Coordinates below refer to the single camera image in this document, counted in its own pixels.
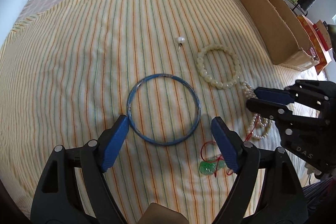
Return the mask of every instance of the striped garment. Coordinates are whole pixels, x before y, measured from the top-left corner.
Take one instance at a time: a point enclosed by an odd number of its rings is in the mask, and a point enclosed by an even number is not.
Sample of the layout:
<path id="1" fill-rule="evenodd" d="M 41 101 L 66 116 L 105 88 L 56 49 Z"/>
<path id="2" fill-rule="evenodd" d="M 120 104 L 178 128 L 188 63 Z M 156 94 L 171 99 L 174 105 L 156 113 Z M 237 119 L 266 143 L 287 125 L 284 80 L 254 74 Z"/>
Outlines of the striped garment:
<path id="1" fill-rule="evenodd" d="M 176 37 L 186 43 L 177 51 Z M 221 116 L 246 138 L 252 113 L 238 84 L 217 90 L 199 77 L 195 58 L 205 45 L 232 47 L 242 79 L 253 87 L 283 88 L 295 79 L 316 79 L 315 69 L 299 72 L 274 66 L 249 14 L 239 0 L 63 0 L 51 9 L 18 21 L 0 51 L 0 172 L 18 206 L 29 215 L 43 167 L 58 144 L 79 147 L 96 139 L 126 113 L 126 99 L 143 77 L 170 73 L 198 94 L 201 122 L 177 146 L 156 147 L 130 129 L 106 180 L 129 223 L 136 223 L 151 202 L 181 212 L 190 223 L 211 223 L 235 175 L 221 169 L 217 178 L 199 173 L 200 148 L 212 140 L 210 122 Z M 233 62 L 210 52 L 205 66 L 223 82 Z M 293 105 L 295 113 L 316 116 Z M 146 136 L 169 141 L 185 134 L 194 119 L 189 92 L 171 79 L 143 85 L 134 99 L 135 122 Z M 276 129 L 254 142 L 275 149 Z M 219 153 L 209 146 L 206 157 Z M 303 161 L 290 155 L 299 178 Z M 80 171 L 84 208 L 93 214 Z M 262 186 L 260 171 L 246 215 L 254 212 Z"/>

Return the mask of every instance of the striped tablecloth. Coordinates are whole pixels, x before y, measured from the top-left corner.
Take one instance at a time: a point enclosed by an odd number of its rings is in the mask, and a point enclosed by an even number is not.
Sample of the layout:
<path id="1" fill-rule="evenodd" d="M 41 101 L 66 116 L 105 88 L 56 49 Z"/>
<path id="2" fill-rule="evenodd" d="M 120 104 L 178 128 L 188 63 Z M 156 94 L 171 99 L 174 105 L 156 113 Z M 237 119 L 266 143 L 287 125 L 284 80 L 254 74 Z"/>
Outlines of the striped tablecloth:
<path id="1" fill-rule="evenodd" d="M 186 43 L 177 51 L 176 37 Z M 96 139 L 126 113 L 126 99 L 143 77 L 170 73 L 195 89 L 202 105 L 194 135 L 172 147 L 155 147 L 129 131 L 106 179 L 129 223 L 151 202 L 181 212 L 190 223 L 211 223 L 235 175 L 199 173 L 200 148 L 212 140 L 210 122 L 221 116 L 246 138 L 252 113 L 240 85 L 217 90 L 197 73 L 197 52 L 210 43 L 231 47 L 242 79 L 253 87 L 283 88 L 295 79 L 316 79 L 315 69 L 299 72 L 274 66 L 249 14 L 239 0 L 63 0 L 45 12 L 18 21 L 0 51 L 0 172 L 9 193 L 29 214 L 39 176 L 58 144 L 78 147 Z M 223 82 L 233 63 L 211 52 L 207 70 Z M 294 105 L 295 113 L 315 116 Z M 158 79 L 140 88 L 132 106 L 139 129 L 156 140 L 188 131 L 194 103 L 184 87 Z M 254 142 L 275 149 L 276 129 Z M 207 157 L 218 149 L 209 147 Z M 300 178 L 304 163 L 291 155 Z M 262 185 L 260 172 L 246 215 L 254 212 Z M 92 214 L 81 174 L 85 210 Z"/>

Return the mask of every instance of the red string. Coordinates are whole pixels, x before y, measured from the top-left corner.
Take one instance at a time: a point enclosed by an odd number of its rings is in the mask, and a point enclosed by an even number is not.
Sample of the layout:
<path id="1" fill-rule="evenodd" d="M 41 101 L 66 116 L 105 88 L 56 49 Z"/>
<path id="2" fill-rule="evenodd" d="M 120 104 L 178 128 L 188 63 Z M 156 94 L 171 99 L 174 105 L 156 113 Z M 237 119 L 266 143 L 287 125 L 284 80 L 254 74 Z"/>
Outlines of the red string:
<path id="1" fill-rule="evenodd" d="M 259 115 L 257 116 L 257 118 L 256 118 L 256 120 L 255 120 L 255 122 L 254 122 L 254 127 L 253 127 L 252 131 L 247 135 L 245 141 L 248 141 L 248 140 L 251 138 L 251 136 L 252 136 L 252 134 L 253 134 L 253 130 L 255 130 L 255 128 L 256 128 L 256 126 L 257 126 L 257 124 L 258 124 L 258 121 L 259 121 Z M 225 160 L 225 159 L 224 159 L 224 157 L 223 157 L 222 155 L 220 155 L 216 160 L 206 160 L 206 159 L 203 157 L 202 152 L 203 152 L 204 147 L 205 147 L 208 143 L 216 144 L 216 142 L 214 142 L 214 141 L 205 142 L 205 143 L 202 145 L 202 148 L 201 148 L 201 158 L 202 158 L 203 161 L 208 162 L 208 163 L 214 163 L 214 162 L 217 162 L 217 164 L 216 164 L 216 170 L 215 170 L 215 172 L 213 173 L 214 176 L 217 177 L 217 171 L 218 171 L 218 164 L 219 164 L 219 161 L 220 161 L 220 160 Z M 229 170 L 226 172 L 226 174 L 227 174 L 228 176 L 232 175 L 232 174 L 233 174 L 233 170 L 229 169 Z"/>

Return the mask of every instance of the screw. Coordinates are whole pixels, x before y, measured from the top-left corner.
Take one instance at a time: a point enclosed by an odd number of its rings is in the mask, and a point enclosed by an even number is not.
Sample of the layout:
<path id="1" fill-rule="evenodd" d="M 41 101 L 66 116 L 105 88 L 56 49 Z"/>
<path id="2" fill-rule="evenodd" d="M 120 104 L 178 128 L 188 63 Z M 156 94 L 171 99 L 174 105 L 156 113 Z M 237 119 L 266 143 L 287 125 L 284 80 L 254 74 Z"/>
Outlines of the screw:
<path id="1" fill-rule="evenodd" d="M 251 148 L 253 146 L 253 144 L 249 141 L 244 142 L 244 146 L 247 148 Z"/>
<path id="2" fill-rule="evenodd" d="M 54 148 L 55 152 L 60 152 L 63 149 L 63 146 L 58 145 Z"/>
<path id="3" fill-rule="evenodd" d="M 95 147 L 97 145 L 97 141 L 96 140 L 91 140 L 88 142 L 88 146 L 90 147 Z"/>
<path id="4" fill-rule="evenodd" d="M 287 128 L 285 130 L 285 133 L 286 133 L 286 135 L 292 135 L 293 134 L 293 130 L 291 130 L 290 128 Z"/>
<path id="5" fill-rule="evenodd" d="M 286 150 L 283 147 L 278 147 L 277 151 L 281 154 L 284 154 L 286 152 Z"/>

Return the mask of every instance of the brown object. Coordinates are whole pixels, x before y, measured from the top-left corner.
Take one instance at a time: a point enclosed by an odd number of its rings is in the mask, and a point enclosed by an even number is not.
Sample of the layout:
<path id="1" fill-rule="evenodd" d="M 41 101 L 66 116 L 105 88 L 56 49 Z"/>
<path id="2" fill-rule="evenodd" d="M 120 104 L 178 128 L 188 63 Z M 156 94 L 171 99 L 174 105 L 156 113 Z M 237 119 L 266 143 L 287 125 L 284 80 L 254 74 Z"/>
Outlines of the brown object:
<path id="1" fill-rule="evenodd" d="M 189 221 L 181 213 L 151 203 L 137 224 L 189 224 Z"/>
<path id="2" fill-rule="evenodd" d="M 273 64 L 306 70 L 318 64 L 300 22 L 284 0 L 240 0 L 257 26 Z"/>
<path id="3" fill-rule="evenodd" d="M 328 51 L 326 51 L 322 45 L 319 35 L 315 31 L 314 24 L 305 16 L 299 15 L 297 17 L 302 24 L 303 28 L 307 32 L 310 41 L 313 43 L 317 56 L 320 59 L 320 63 L 315 66 L 317 74 L 325 68 L 331 62 L 331 57 Z"/>
<path id="4" fill-rule="evenodd" d="M 329 32 L 323 22 L 319 20 L 316 24 L 314 24 L 314 29 L 319 35 L 321 39 L 322 45 L 326 51 L 330 50 L 333 46 L 331 44 L 331 38 Z"/>

